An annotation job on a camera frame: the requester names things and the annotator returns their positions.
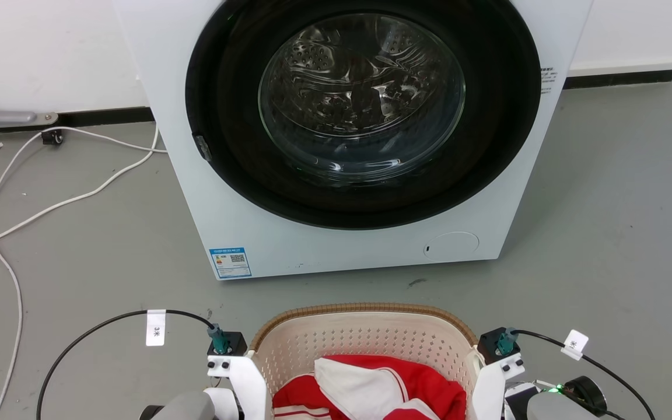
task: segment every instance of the white cable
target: white cable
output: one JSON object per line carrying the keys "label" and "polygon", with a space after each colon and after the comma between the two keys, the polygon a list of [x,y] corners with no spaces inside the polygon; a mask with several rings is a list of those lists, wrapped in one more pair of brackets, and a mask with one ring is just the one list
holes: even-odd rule
{"label": "white cable", "polygon": [[[96,137],[96,138],[104,138],[104,139],[107,139],[107,140],[109,140],[109,141],[113,141],[113,142],[118,143],[118,144],[124,144],[124,145],[126,145],[126,146],[133,147],[134,149],[139,149],[140,151],[143,150],[143,151],[163,152],[163,153],[166,153],[166,152],[167,152],[167,151],[165,151],[165,150],[163,151],[163,150],[160,150],[160,149],[155,149],[156,141],[153,141],[153,142],[152,142],[152,148],[147,148],[147,147],[135,146],[134,144],[124,143],[123,141],[118,141],[118,140],[116,140],[116,139],[114,139],[114,138],[109,138],[109,136],[107,137],[107,136],[104,136],[104,135],[96,135],[96,134],[94,134],[94,133],[90,133],[90,131],[83,131],[83,130],[79,130],[79,129],[77,129],[77,128],[71,128],[71,127],[52,127],[52,128],[48,128],[47,130],[43,130],[43,131],[41,131],[41,132],[53,131],[53,130],[58,130],[58,129],[59,129],[59,130],[65,130],[65,129],[66,129],[66,130],[71,130],[71,131],[77,131],[77,132],[80,132],[80,133],[84,133],[84,134],[86,134],[86,135],[94,136],[94,137]],[[38,134],[35,135],[35,136],[32,136],[32,138],[30,138],[30,140],[28,140],[24,145],[22,145],[22,147],[19,149],[19,151],[16,152],[16,154],[14,155],[14,157],[12,157],[12,160],[11,160],[10,164],[7,165],[7,169],[5,169],[5,172],[2,174],[2,177],[0,178],[0,186],[2,186],[2,182],[3,182],[3,180],[4,180],[4,178],[5,178],[6,174],[7,174],[7,172],[9,172],[10,168],[12,167],[12,164],[15,162],[15,160],[17,159],[17,157],[19,156],[19,154],[20,154],[20,153],[27,147],[27,145],[29,145],[31,142],[35,141],[35,139],[39,138],[39,136],[40,136],[40,133],[38,133]],[[138,163],[136,163],[136,164],[134,164],[134,165],[139,166],[139,165],[141,165],[143,162],[144,162],[144,160],[141,160],[140,162],[138,162]],[[68,199],[68,200],[63,201],[63,202],[59,202],[58,204],[54,204],[54,205],[52,205],[51,207],[46,208],[46,209],[43,210],[42,212],[38,212],[38,213],[36,213],[36,214],[33,215],[31,218],[29,218],[29,219],[23,221],[22,223],[19,223],[19,224],[17,224],[16,226],[12,226],[12,227],[10,227],[10,229],[7,229],[6,231],[0,233],[0,239],[2,239],[3,237],[7,236],[8,234],[10,234],[10,233],[16,231],[17,229],[21,228],[22,226],[26,226],[26,225],[29,224],[30,222],[32,222],[32,221],[36,220],[37,218],[39,218],[39,217],[45,215],[46,213],[49,213],[49,212],[51,212],[52,210],[56,210],[56,208],[63,207],[64,205],[67,205],[67,204],[69,204],[69,203],[72,203],[72,202],[75,202],[75,201],[78,201],[78,200],[82,200],[83,198],[88,198],[88,197],[91,197],[91,196],[93,196],[93,195],[95,195],[95,194],[98,194],[98,193],[101,192],[105,187],[107,187],[108,184],[112,183],[116,178],[118,178],[120,175],[122,175],[123,173],[125,173],[127,170],[131,170],[131,169],[135,168],[136,166],[134,166],[134,165],[132,165],[132,166],[130,166],[130,167],[126,167],[126,168],[120,170],[119,172],[116,172],[112,177],[110,177],[107,181],[105,181],[105,183],[102,184],[102,185],[101,185],[98,189],[96,189],[95,191],[92,191],[92,192],[87,193],[87,194],[80,195],[79,197],[74,197],[74,198]]]}
{"label": "white cable", "polygon": [[[149,153],[147,153],[146,156],[144,156],[141,160],[139,160],[139,161],[136,162],[135,164],[128,165],[127,167],[123,168],[122,170],[116,172],[112,177],[110,177],[109,179],[107,179],[107,181],[105,181],[105,183],[103,183],[103,184],[102,184],[99,188],[97,188],[95,191],[89,192],[89,193],[87,193],[87,194],[82,194],[82,195],[80,195],[79,197],[74,197],[74,198],[72,198],[72,199],[68,199],[68,200],[63,201],[63,202],[60,202],[60,203],[58,203],[58,204],[56,204],[56,205],[52,205],[51,207],[48,207],[48,208],[46,208],[45,210],[43,210],[42,212],[37,213],[37,214],[34,215],[33,217],[31,217],[31,218],[25,220],[24,222],[22,222],[22,223],[20,223],[20,224],[18,224],[18,225],[16,225],[16,226],[10,228],[9,230],[7,230],[7,231],[5,231],[5,232],[3,232],[3,233],[0,233],[0,237],[7,236],[7,235],[10,234],[11,232],[16,231],[17,229],[19,229],[19,228],[21,228],[22,226],[24,226],[24,225],[26,225],[26,224],[28,224],[28,223],[34,221],[35,219],[37,219],[37,218],[39,218],[39,217],[45,215],[46,213],[51,212],[51,210],[55,210],[56,208],[63,207],[63,205],[67,205],[67,204],[69,204],[70,202],[75,202],[75,201],[78,201],[78,200],[82,200],[83,198],[88,198],[88,197],[91,197],[91,196],[93,196],[93,195],[95,195],[95,194],[98,194],[98,193],[101,192],[105,187],[107,187],[108,184],[112,183],[112,181],[114,181],[114,179],[118,178],[118,177],[121,176],[123,173],[125,173],[125,172],[127,172],[127,171],[129,171],[129,170],[132,170],[132,169],[138,167],[139,165],[141,165],[142,163],[146,162],[147,159],[149,159],[150,157],[152,157],[152,154],[153,154],[154,152],[165,152],[165,151],[163,151],[163,150],[157,150],[157,149],[155,149],[155,146],[157,146],[158,136],[159,136],[159,134],[160,134],[160,130],[159,130],[159,128],[157,128],[157,127],[155,127],[155,138],[152,140],[152,147],[149,148],[149,149],[146,148],[146,147],[139,147],[139,146],[134,146],[133,144],[123,143],[123,141],[118,141],[118,140],[116,140],[116,139],[114,139],[114,138],[109,138],[109,136],[107,137],[107,136],[102,136],[102,135],[96,135],[96,134],[94,134],[94,133],[90,133],[90,132],[88,132],[88,131],[77,130],[76,128],[70,128],[70,127],[53,127],[53,128],[48,128],[48,130],[44,130],[44,131],[42,131],[42,132],[45,132],[45,131],[52,131],[52,130],[58,130],[58,129],[59,129],[59,130],[65,130],[65,129],[66,129],[66,130],[72,130],[72,131],[77,131],[77,132],[80,132],[80,133],[85,133],[85,134],[87,134],[87,135],[93,135],[93,136],[96,136],[96,137],[98,137],[98,138],[104,138],[104,139],[107,139],[107,140],[110,140],[110,141],[114,141],[114,142],[116,142],[116,143],[118,143],[118,144],[124,144],[124,145],[126,145],[126,146],[134,147],[134,149],[141,149],[141,150],[143,150],[143,151],[149,151]],[[19,149],[19,151],[16,152],[16,154],[14,155],[14,157],[12,157],[12,160],[11,160],[10,164],[7,165],[7,168],[5,169],[5,172],[2,174],[2,177],[0,178],[0,186],[2,186],[2,180],[4,180],[5,176],[7,175],[7,172],[9,172],[10,168],[12,167],[12,164],[14,163],[14,160],[17,159],[17,156],[19,156],[19,154],[26,148],[27,145],[29,145],[32,141],[34,141],[34,140],[35,140],[36,138],[38,138],[39,136],[40,136],[40,133],[38,133],[37,135],[35,135],[35,136],[33,136],[32,138],[30,138],[30,140],[28,140],[28,141],[27,141],[27,142],[26,142],[26,143]],[[14,349],[12,350],[12,359],[10,360],[9,369],[7,370],[7,377],[5,378],[5,385],[3,386],[3,388],[2,388],[2,393],[0,394],[0,409],[2,409],[2,403],[3,403],[3,401],[5,400],[5,396],[7,396],[7,390],[8,390],[8,388],[9,388],[10,380],[12,379],[12,372],[14,371],[14,364],[15,364],[15,361],[17,360],[17,353],[18,353],[18,351],[19,351],[19,340],[20,340],[20,338],[22,337],[22,293],[21,293],[20,290],[19,290],[19,281],[17,280],[17,276],[14,274],[14,270],[13,270],[12,267],[9,265],[9,263],[7,262],[7,260],[5,260],[5,258],[3,257],[2,253],[0,253],[0,260],[1,260],[2,263],[5,265],[5,267],[7,268],[7,270],[10,272],[10,275],[12,276],[12,281],[14,282],[14,287],[15,287],[15,289],[17,290],[17,309],[18,309],[18,317],[17,317],[17,335],[16,335],[15,340],[14,340]]]}
{"label": "white cable", "polygon": [[136,146],[136,144],[124,143],[123,141],[116,140],[116,139],[112,138],[112,136],[107,136],[107,135],[96,135],[95,133],[91,133],[90,131],[80,130],[79,128],[72,128],[72,127],[51,127],[51,128],[46,128],[46,129],[43,130],[43,131],[40,131],[40,133],[45,133],[45,132],[53,131],[53,130],[76,131],[77,133],[82,133],[83,135],[90,135],[90,136],[94,136],[95,138],[101,138],[101,139],[103,139],[103,140],[112,141],[112,142],[114,142],[114,143],[122,144],[122,145],[124,145],[124,146],[131,147],[132,149],[139,149],[139,151],[142,151],[142,150],[143,150],[143,151],[147,151],[147,152],[152,151],[152,152],[157,152],[157,153],[167,153],[167,150],[164,150],[164,151],[163,151],[162,149],[155,149],[154,146],[152,146],[151,148],[149,148],[149,147],[142,147],[142,146]]}

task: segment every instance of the washing machine door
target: washing machine door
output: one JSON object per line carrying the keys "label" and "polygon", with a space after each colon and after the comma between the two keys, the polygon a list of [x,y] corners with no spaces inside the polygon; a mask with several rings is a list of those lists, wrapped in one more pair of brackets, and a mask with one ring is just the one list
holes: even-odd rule
{"label": "washing machine door", "polygon": [[336,229],[469,199],[520,150],[540,95],[508,0],[229,0],[187,74],[194,140],[219,176]]}

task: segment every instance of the power cord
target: power cord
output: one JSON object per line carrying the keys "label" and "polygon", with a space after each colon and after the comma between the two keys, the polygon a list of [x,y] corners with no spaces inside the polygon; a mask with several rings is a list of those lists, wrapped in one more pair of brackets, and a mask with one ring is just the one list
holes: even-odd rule
{"label": "power cord", "polygon": [[67,205],[67,204],[70,204],[70,203],[72,203],[72,202],[79,201],[79,200],[82,200],[82,199],[91,197],[91,196],[93,196],[93,195],[95,195],[95,194],[98,194],[99,192],[103,191],[103,190],[105,189],[105,187],[107,187],[110,183],[112,183],[113,181],[115,181],[116,178],[118,178],[119,176],[121,176],[121,175],[123,175],[124,173],[128,172],[129,170],[132,170],[132,169],[138,167],[138,166],[141,165],[142,163],[144,163],[147,159],[149,159],[149,158],[152,156],[152,154],[153,154],[154,152],[157,152],[157,153],[167,153],[166,150],[163,151],[162,149],[155,149],[155,146],[156,146],[156,144],[157,144],[157,141],[156,141],[156,140],[157,140],[157,136],[159,135],[159,131],[158,131],[158,130],[155,130],[155,140],[152,141],[152,147],[149,148],[149,147],[136,146],[136,145],[134,145],[134,144],[130,144],[130,143],[124,143],[123,141],[118,141],[118,140],[116,140],[116,139],[114,139],[114,138],[110,138],[109,136],[96,135],[95,133],[90,133],[90,131],[79,130],[78,128],[71,128],[71,127],[51,127],[51,128],[46,129],[46,130],[40,131],[40,133],[38,133],[38,134],[35,135],[35,136],[32,136],[32,138],[30,138],[30,140],[28,140],[24,145],[22,145],[22,147],[20,147],[19,151],[14,155],[14,157],[12,157],[12,160],[11,160],[10,164],[7,165],[7,169],[5,169],[5,172],[2,174],[2,177],[0,178],[0,186],[2,185],[2,181],[4,180],[5,175],[7,174],[7,172],[9,172],[10,168],[12,167],[12,164],[13,164],[13,163],[15,162],[15,160],[19,157],[19,154],[21,154],[21,152],[22,152],[27,146],[29,146],[30,143],[32,143],[32,142],[35,141],[37,138],[39,138],[40,135],[41,135],[41,133],[45,133],[46,131],[53,131],[53,130],[76,131],[77,133],[83,133],[83,134],[85,134],[85,135],[94,136],[95,138],[101,138],[101,139],[104,139],[104,140],[109,140],[109,141],[112,141],[112,142],[114,142],[114,143],[121,144],[121,145],[123,145],[123,146],[129,146],[129,147],[131,147],[131,148],[133,148],[133,149],[139,149],[139,151],[142,151],[142,150],[143,150],[143,151],[149,151],[149,153],[147,154],[147,156],[144,157],[144,159],[139,160],[139,162],[136,162],[135,164],[129,165],[128,167],[125,167],[125,168],[123,168],[122,170],[116,172],[112,177],[108,178],[107,181],[105,181],[105,183],[103,183],[101,186],[99,186],[99,187],[98,187],[97,189],[95,189],[94,191],[91,191],[91,192],[86,193],[86,194],[82,194],[82,195],[80,195],[80,196],[78,196],[78,197],[74,197],[74,198],[70,198],[70,199],[64,200],[64,201],[62,201],[62,202],[59,202],[58,204],[54,204],[54,205],[52,205],[51,207],[46,208],[45,210],[42,210],[42,211],[40,211],[40,212],[38,212],[38,213],[35,213],[35,215],[31,216],[29,219],[23,221],[22,223],[18,223],[18,224],[16,224],[15,226],[10,227],[10,229],[7,229],[6,231],[3,231],[2,233],[0,233],[0,239],[2,239],[3,237],[7,236],[8,234],[11,234],[12,232],[14,232],[14,231],[16,231],[16,230],[22,228],[22,226],[26,226],[26,225],[29,224],[30,222],[37,220],[38,218],[40,218],[41,216],[45,215],[46,213],[49,213],[49,212],[52,212],[53,210],[56,210],[56,209],[59,208],[59,207],[64,207],[64,205]]}
{"label": "power cord", "polygon": [[[560,346],[561,348],[563,348],[565,346],[565,344],[562,343],[562,341],[554,340],[551,337],[546,337],[546,335],[539,334],[537,332],[534,333],[532,331],[526,331],[526,330],[512,330],[510,333],[530,335],[531,337],[536,337],[536,338],[540,338],[541,340],[549,341],[549,343]],[[583,354],[582,359],[585,359],[591,365],[594,365],[596,368],[598,368],[600,370],[603,370],[607,374],[611,375],[611,377],[614,378],[615,380],[618,380],[618,382],[621,385],[624,385],[624,387],[626,389],[629,389],[630,393],[634,394],[634,396],[637,397],[639,402],[642,403],[642,406],[645,407],[645,410],[647,411],[647,414],[650,415],[650,420],[655,420],[655,415],[653,414],[653,410],[650,409],[650,406],[648,405],[648,402],[645,401],[645,399],[642,398],[642,396],[639,393],[637,393],[637,390],[634,389],[631,385],[629,385],[629,383],[627,383],[626,380],[621,379],[621,377],[619,375],[614,374],[614,372],[612,372],[610,369],[608,369],[604,365],[601,365],[599,362],[596,362],[595,360],[590,359],[589,356],[586,356],[586,355]]]}
{"label": "power cord", "polygon": [[[112,183],[116,178],[118,178],[119,176],[123,175],[123,173],[126,173],[126,172],[128,172],[129,170],[134,169],[135,167],[138,167],[138,166],[141,165],[142,163],[146,162],[147,159],[149,159],[150,157],[152,157],[152,154],[153,154],[154,152],[160,152],[160,153],[166,153],[166,152],[167,152],[166,150],[163,151],[163,150],[161,150],[161,149],[155,149],[155,146],[157,146],[158,137],[159,137],[159,135],[160,135],[159,128],[157,128],[157,127],[155,127],[155,136],[154,136],[154,138],[153,138],[153,140],[152,140],[152,147],[150,147],[150,148],[142,147],[142,146],[136,146],[136,145],[134,145],[134,144],[130,144],[130,143],[125,143],[125,142],[123,142],[123,141],[118,141],[118,140],[116,140],[116,139],[114,139],[114,138],[110,138],[109,136],[97,135],[97,134],[95,134],[95,133],[91,133],[90,131],[79,130],[78,128],[72,128],[72,127],[51,127],[51,128],[47,128],[46,130],[40,131],[40,132],[39,132],[37,135],[35,135],[35,136],[32,136],[32,138],[30,138],[30,140],[28,140],[25,144],[22,145],[22,147],[20,147],[19,151],[17,151],[16,154],[14,155],[14,157],[12,157],[12,160],[10,160],[10,163],[7,165],[7,168],[5,169],[5,171],[3,171],[2,176],[0,177],[0,187],[2,187],[2,183],[3,183],[4,179],[5,179],[5,176],[7,176],[7,173],[8,173],[9,170],[11,169],[12,164],[14,164],[15,160],[19,157],[19,155],[22,153],[22,151],[24,151],[24,149],[25,149],[27,146],[29,146],[30,143],[32,143],[33,141],[35,141],[37,138],[40,138],[40,135],[41,135],[42,133],[45,133],[45,132],[47,132],[47,131],[53,131],[53,130],[76,131],[76,132],[79,132],[79,133],[83,133],[83,134],[85,134],[85,135],[94,136],[95,138],[101,138],[101,139],[104,139],[104,140],[112,141],[112,142],[117,143],[117,144],[122,144],[123,146],[128,146],[128,147],[131,147],[131,148],[134,148],[134,149],[139,149],[140,151],[142,151],[142,150],[143,150],[143,151],[149,151],[149,153],[147,153],[147,155],[144,156],[144,157],[143,157],[141,160],[139,160],[138,162],[136,162],[136,163],[134,163],[134,164],[131,164],[131,165],[129,165],[129,166],[123,168],[122,170],[116,172],[112,177],[110,177],[109,179],[107,179],[107,181],[105,181],[105,183],[103,183],[100,187],[98,187],[98,188],[95,189],[94,191],[91,191],[91,192],[86,193],[86,194],[82,194],[82,195],[80,195],[80,196],[78,196],[78,197],[74,197],[74,198],[65,200],[65,201],[63,201],[63,202],[59,202],[58,204],[52,205],[51,207],[48,207],[48,208],[46,208],[45,210],[42,210],[41,212],[36,213],[35,215],[33,215],[32,217],[30,217],[29,219],[23,221],[22,223],[18,223],[16,226],[13,226],[13,227],[11,227],[10,229],[8,229],[8,230],[6,230],[6,231],[0,233],[0,239],[1,239],[2,237],[7,236],[8,234],[10,234],[10,233],[16,231],[17,229],[22,228],[22,226],[26,226],[26,225],[29,224],[30,222],[35,221],[36,219],[42,217],[42,216],[45,215],[46,213],[49,213],[49,212],[51,212],[51,211],[53,211],[53,210],[56,210],[56,208],[64,207],[64,205],[67,205],[67,204],[69,204],[69,203],[72,203],[72,202],[75,202],[75,201],[79,201],[79,200],[82,200],[82,199],[91,197],[91,196],[93,196],[93,195],[95,195],[95,194],[98,194],[98,193],[101,192],[103,189],[105,189],[105,187],[107,187],[110,183]],[[11,382],[11,379],[12,379],[12,373],[13,373],[13,371],[14,371],[14,365],[15,365],[15,362],[16,362],[16,360],[17,360],[17,354],[18,354],[18,352],[19,352],[19,341],[20,341],[20,339],[21,339],[21,337],[22,337],[22,317],[23,317],[23,314],[22,314],[22,313],[23,313],[23,311],[22,311],[22,293],[21,293],[21,291],[20,291],[20,287],[19,287],[19,280],[17,279],[17,276],[16,276],[16,274],[14,273],[14,269],[12,269],[12,266],[11,266],[11,265],[7,262],[7,260],[4,258],[4,256],[2,255],[2,252],[1,252],[1,251],[0,251],[0,260],[2,261],[2,263],[3,263],[3,264],[5,265],[5,267],[7,268],[7,271],[9,271],[9,274],[10,274],[10,276],[12,277],[12,281],[14,282],[14,287],[15,287],[15,290],[16,290],[16,296],[17,296],[17,313],[18,313],[18,316],[17,316],[17,332],[16,332],[16,335],[15,335],[14,348],[13,348],[13,350],[12,350],[12,358],[10,359],[10,364],[9,364],[9,367],[8,367],[8,370],[7,370],[7,376],[5,377],[5,384],[3,385],[2,393],[0,394],[0,410],[1,410],[1,409],[2,409],[2,404],[4,403],[3,401],[4,401],[4,399],[5,399],[5,396],[6,396],[6,394],[7,394],[7,390],[8,390],[8,388],[9,388],[9,385],[10,385],[10,382]]]}
{"label": "power cord", "polygon": [[[79,344],[79,341],[84,340],[88,335],[92,334],[93,332],[96,332],[97,330],[101,329],[102,327],[105,327],[106,325],[112,324],[113,322],[124,319],[125,317],[140,316],[141,314],[146,313],[147,313],[146,310],[133,311],[132,313],[125,313],[120,314],[117,317],[112,317],[111,319],[102,322],[101,324],[98,324],[95,327],[90,328],[88,332],[80,335],[80,337],[77,338],[77,340],[72,341],[72,343],[69,346],[67,346],[64,349],[64,351],[61,352],[61,354],[59,354],[54,364],[51,365],[51,369],[48,370],[48,374],[45,376],[45,379],[43,380],[43,385],[40,386],[40,394],[38,394],[38,405],[37,408],[35,409],[35,420],[40,420],[40,412],[43,409],[43,397],[46,394],[46,387],[48,387],[48,381],[51,380],[51,375],[54,374],[54,370],[56,370],[58,364],[61,363],[61,359],[64,359],[64,356],[66,356],[67,353],[69,353],[69,351],[72,350],[72,348],[74,348],[75,345]],[[206,324],[207,328],[214,329],[214,326],[211,324],[211,322],[204,319],[203,317],[198,316],[197,314],[187,313],[186,311],[177,311],[175,309],[166,309],[165,313],[179,314],[180,316],[192,317],[192,319],[196,319],[197,321],[201,321],[204,324]]]}

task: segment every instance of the black cable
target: black cable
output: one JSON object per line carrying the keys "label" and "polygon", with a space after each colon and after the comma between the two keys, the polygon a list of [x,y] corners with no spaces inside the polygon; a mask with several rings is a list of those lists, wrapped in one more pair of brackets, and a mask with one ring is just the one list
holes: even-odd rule
{"label": "black cable", "polygon": [[605,410],[604,410],[604,409],[601,409],[600,412],[602,412],[602,413],[604,413],[604,414],[606,414],[606,415],[610,415],[610,417],[613,417],[613,418],[615,418],[616,420],[626,420],[626,418],[621,417],[620,415],[616,414],[615,412],[608,411],[607,409],[605,409]]}
{"label": "black cable", "polygon": [[[51,375],[54,374],[54,370],[56,370],[56,367],[58,366],[59,363],[61,363],[61,359],[64,358],[64,356],[69,353],[72,348],[74,348],[75,345],[79,343],[79,341],[84,340],[88,335],[92,334],[93,332],[96,332],[97,330],[101,329],[102,327],[105,327],[108,324],[112,324],[113,322],[119,321],[121,319],[124,319],[125,317],[131,317],[131,316],[140,316],[141,314],[146,314],[147,311],[146,309],[143,311],[133,311],[133,313],[125,313],[121,314],[120,316],[117,317],[112,317],[111,319],[96,325],[95,327],[90,328],[88,332],[83,333],[80,335],[77,340],[72,341],[72,343],[67,346],[67,348],[64,349],[64,351],[61,352],[59,357],[56,358],[56,361],[54,362],[53,365],[51,365],[51,369],[48,371],[48,374],[45,376],[45,379],[43,380],[43,385],[40,386],[40,394],[38,394],[38,405],[35,410],[35,420],[40,420],[40,411],[43,409],[43,397],[46,394],[46,387],[48,386],[48,381],[51,380]],[[213,328],[211,325],[211,322],[208,320],[204,319],[203,317],[198,316],[197,314],[192,314],[192,313],[187,313],[186,311],[176,311],[175,309],[166,309],[165,313],[169,314],[179,314],[180,316],[187,316],[187,317],[192,317],[193,319],[197,319],[198,321],[203,322],[206,324],[208,328]]]}
{"label": "black cable", "polygon": [[[536,338],[540,338],[541,340],[549,341],[549,343],[560,346],[561,348],[563,348],[565,346],[564,343],[562,343],[560,341],[557,341],[557,340],[554,340],[551,337],[546,337],[546,335],[539,334],[537,332],[534,333],[534,332],[526,331],[526,330],[512,330],[512,331],[510,331],[510,333],[511,334],[530,335],[531,337],[536,337]],[[655,415],[653,414],[653,410],[650,409],[650,406],[648,405],[648,402],[645,401],[645,399],[642,398],[642,396],[639,393],[637,393],[637,390],[632,388],[632,386],[629,385],[629,383],[627,383],[626,380],[621,379],[621,377],[619,377],[619,375],[611,372],[611,369],[608,369],[604,365],[601,365],[599,362],[596,362],[595,360],[590,359],[590,357],[588,357],[584,354],[582,355],[582,359],[585,359],[586,361],[590,362],[591,365],[594,365],[596,368],[598,368],[600,370],[603,370],[607,374],[611,375],[611,377],[614,378],[615,380],[618,380],[618,382],[621,385],[624,385],[624,387],[626,389],[629,389],[629,391],[631,391],[631,393],[634,394],[635,397],[637,397],[639,402],[642,403],[642,406],[645,407],[645,410],[647,411],[647,414],[650,415],[650,420],[655,420]]]}

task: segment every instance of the laundry basket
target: laundry basket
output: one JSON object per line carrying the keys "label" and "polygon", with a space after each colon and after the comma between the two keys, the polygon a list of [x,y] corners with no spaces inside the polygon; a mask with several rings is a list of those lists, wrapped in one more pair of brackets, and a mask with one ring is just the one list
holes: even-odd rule
{"label": "laundry basket", "polygon": [[[312,372],[322,356],[376,354],[429,365],[461,383],[470,398],[483,367],[477,343],[469,327],[448,311],[347,303],[286,311],[256,333],[250,350],[271,396],[292,377]],[[475,420],[472,410],[466,418]]]}

